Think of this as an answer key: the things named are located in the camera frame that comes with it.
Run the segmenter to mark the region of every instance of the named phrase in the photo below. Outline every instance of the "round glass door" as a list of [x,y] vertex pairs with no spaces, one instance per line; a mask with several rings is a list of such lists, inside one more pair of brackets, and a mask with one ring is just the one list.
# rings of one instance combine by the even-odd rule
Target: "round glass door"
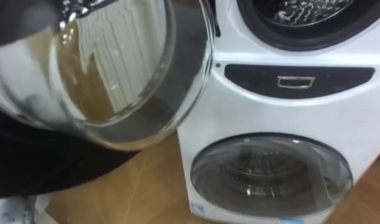
[[217,142],[194,160],[195,190],[217,207],[254,217],[302,217],[336,205],[353,185],[333,149],[286,135]]
[[134,150],[198,99],[214,38],[207,0],[0,0],[0,110]]
[[339,44],[380,18],[380,0],[236,1],[257,38],[291,51]]

